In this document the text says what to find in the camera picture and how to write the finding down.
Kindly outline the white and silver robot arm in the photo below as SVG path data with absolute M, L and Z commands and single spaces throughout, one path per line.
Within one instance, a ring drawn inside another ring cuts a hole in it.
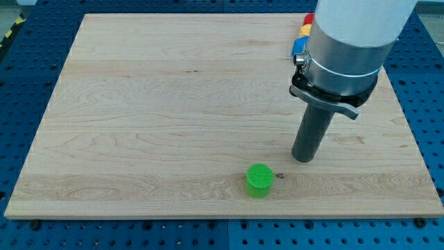
M 354 96 L 373 88 L 416 0 L 319 0 L 302 51 L 294 52 L 317 89 Z

